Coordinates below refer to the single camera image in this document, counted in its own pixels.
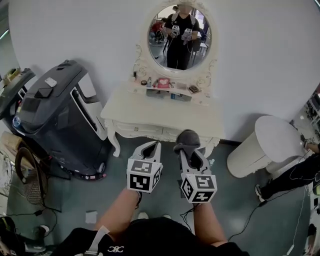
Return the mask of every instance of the white vanity table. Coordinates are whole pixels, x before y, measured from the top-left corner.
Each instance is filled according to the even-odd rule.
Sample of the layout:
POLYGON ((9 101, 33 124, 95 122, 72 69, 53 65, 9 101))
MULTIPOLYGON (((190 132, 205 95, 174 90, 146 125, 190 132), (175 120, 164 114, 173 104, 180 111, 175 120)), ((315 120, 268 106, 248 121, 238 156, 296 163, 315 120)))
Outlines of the white vanity table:
POLYGON ((115 147, 113 155, 118 157, 120 145, 116 133, 125 138, 148 137, 154 140, 175 142, 179 133, 191 129, 198 133, 201 147, 205 148, 205 157, 210 156, 220 139, 225 139, 221 109, 212 97, 213 78, 216 69, 218 50, 218 31, 214 19, 201 2, 188 1, 193 8, 205 15, 210 27, 211 42, 206 56, 200 64, 187 70, 178 70, 160 65, 149 49, 150 24, 157 14, 166 7, 183 4, 184 0, 168 0, 158 5, 143 24, 141 39, 136 45, 138 57, 133 65, 128 82, 119 84, 101 112, 105 120, 107 136, 115 147), (151 78, 152 83, 159 78, 169 78, 170 88, 146 87, 141 81, 151 78), (191 94, 178 84, 197 86, 201 91, 191 94), (164 98, 149 97, 147 89, 168 92, 164 98), (184 95, 190 101, 171 99, 171 94, 184 95))
POLYGON ((158 99, 128 91, 130 82, 118 86, 101 112, 107 136, 118 157, 120 145, 115 133, 125 138, 148 137, 175 142, 185 129, 198 133, 205 157, 210 156, 220 139, 225 138, 220 109, 215 101, 210 106, 172 99, 158 99))

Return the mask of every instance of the round mirror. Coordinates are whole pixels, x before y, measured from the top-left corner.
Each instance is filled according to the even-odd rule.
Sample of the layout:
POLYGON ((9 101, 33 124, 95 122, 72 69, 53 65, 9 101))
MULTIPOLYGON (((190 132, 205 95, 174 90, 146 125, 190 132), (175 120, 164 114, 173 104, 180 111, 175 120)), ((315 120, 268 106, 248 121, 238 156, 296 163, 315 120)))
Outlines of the round mirror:
POLYGON ((151 55, 160 66, 188 70, 205 59, 210 50, 211 30, 196 8, 172 5, 154 17, 148 41, 151 55))

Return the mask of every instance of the vanity drawer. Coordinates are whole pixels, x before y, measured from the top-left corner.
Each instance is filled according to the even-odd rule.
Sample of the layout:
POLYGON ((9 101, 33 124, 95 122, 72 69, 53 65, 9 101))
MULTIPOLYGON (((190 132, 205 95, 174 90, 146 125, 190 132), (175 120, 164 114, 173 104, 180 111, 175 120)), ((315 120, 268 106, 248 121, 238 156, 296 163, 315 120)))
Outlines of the vanity drawer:
MULTIPOLYGON (((178 135, 182 132, 182 130, 177 130, 177 129, 171 129, 171 128, 163 128, 163 133, 162 135, 164 137, 169 137, 170 140, 176 140, 178 135)), ((203 136, 199 136, 200 139, 200 143, 201 143, 201 147, 205 147, 210 140, 212 139, 212 137, 203 137, 203 136)))
POLYGON ((162 134, 163 128, 156 125, 141 123, 125 123, 113 121, 117 133, 127 136, 157 136, 162 134))

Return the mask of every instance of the curved table leg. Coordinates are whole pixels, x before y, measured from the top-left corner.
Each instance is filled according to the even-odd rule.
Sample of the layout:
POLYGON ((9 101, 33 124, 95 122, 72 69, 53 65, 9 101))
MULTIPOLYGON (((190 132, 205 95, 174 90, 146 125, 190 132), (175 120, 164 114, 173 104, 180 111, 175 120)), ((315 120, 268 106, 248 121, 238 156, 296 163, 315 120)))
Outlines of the curved table leg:
POLYGON ((217 146, 217 144, 219 143, 219 141, 217 141, 216 139, 212 138, 210 140, 210 142, 206 145, 205 147, 205 153, 204 153, 204 157, 208 158, 210 157, 212 150, 214 150, 215 146, 217 146))
POLYGON ((108 136, 108 139, 109 141, 111 142, 111 144, 115 147, 115 151, 113 153, 113 156, 114 157, 119 157, 120 155, 120 144, 116 138, 116 132, 115 130, 113 129, 113 127, 111 126, 108 126, 107 128, 107 136, 108 136))

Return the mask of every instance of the ornate mirror frame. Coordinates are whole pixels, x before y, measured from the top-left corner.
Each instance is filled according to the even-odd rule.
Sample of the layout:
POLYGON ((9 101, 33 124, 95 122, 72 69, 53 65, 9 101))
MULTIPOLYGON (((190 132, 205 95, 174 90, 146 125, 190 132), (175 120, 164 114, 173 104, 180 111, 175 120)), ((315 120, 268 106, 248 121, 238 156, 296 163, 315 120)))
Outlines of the ornate mirror frame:
POLYGON ((218 30, 216 23, 210 12, 202 2, 197 0, 167 0, 155 7, 147 16, 143 24, 140 43, 136 45, 138 58, 134 63, 133 71, 136 71, 137 77, 147 80, 148 77, 166 77, 181 82, 189 81, 201 88, 208 88, 212 85, 212 77, 215 75, 217 53, 218 53, 218 30), (209 23, 211 30, 211 45, 203 61, 187 70, 172 70, 163 67, 156 62, 149 49, 149 30, 152 20, 164 8, 173 5, 188 4, 199 10, 209 23))

